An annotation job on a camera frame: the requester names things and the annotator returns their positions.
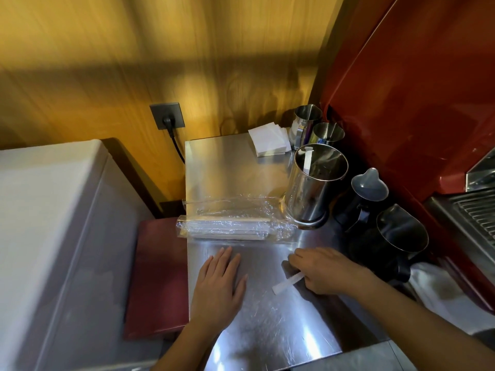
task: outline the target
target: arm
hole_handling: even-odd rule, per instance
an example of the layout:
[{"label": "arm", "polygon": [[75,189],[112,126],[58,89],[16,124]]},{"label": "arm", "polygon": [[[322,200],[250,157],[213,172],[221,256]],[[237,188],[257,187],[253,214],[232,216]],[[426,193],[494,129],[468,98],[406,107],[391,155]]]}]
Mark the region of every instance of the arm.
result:
[{"label": "arm", "polygon": [[197,369],[215,338],[234,320],[246,290],[245,275],[232,293],[241,261],[237,254],[229,262],[232,248],[221,249],[200,269],[191,302],[191,319],[174,344],[153,366],[152,371]]},{"label": "arm", "polygon": [[419,370],[490,370],[495,353],[368,269],[331,248],[296,249],[289,262],[317,294],[347,294],[385,328]]}]

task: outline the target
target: drip tray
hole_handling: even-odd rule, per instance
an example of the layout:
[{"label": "drip tray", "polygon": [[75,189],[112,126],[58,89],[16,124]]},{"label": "drip tray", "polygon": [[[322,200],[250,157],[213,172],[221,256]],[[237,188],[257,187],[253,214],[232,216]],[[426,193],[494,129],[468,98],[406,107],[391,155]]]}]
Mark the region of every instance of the drip tray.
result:
[{"label": "drip tray", "polygon": [[432,196],[424,205],[495,284],[495,189]]}]

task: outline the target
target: person's left hand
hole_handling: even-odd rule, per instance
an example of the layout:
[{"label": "person's left hand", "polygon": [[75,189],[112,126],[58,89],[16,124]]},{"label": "person's left hand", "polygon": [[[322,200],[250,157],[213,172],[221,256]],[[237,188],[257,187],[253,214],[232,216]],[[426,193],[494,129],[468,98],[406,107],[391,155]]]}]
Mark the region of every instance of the person's left hand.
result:
[{"label": "person's left hand", "polygon": [[234,278],[241,261],[237,254],[229,262],[232,247],[210,256],[200,269],[191,302],[191,324],[215,337],[232,323],[241,309],[248,275],[243,276],[233,292]]}]

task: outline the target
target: metal grate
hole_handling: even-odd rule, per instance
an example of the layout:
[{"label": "metal grate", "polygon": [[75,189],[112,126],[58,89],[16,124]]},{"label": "metal grate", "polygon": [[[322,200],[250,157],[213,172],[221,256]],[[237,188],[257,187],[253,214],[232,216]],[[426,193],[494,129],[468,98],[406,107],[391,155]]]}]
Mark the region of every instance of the metal grate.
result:
[{"label": "metal grate", "polygon": [[450,200],[489,235],[487,240],[495,247],[495,189],[463,194]]}]

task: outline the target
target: dark red stool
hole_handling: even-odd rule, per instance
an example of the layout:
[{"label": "dark red stool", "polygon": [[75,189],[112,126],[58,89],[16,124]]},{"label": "dark red stool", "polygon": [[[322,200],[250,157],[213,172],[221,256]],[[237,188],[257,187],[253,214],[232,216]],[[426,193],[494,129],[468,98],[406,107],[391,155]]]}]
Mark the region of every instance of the dark red stool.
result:
[{"label": "dark red stool", "polygon": [[187,239],[178,238],[177,218],[139,224],[124,338],[163,337],[189,322]]}]

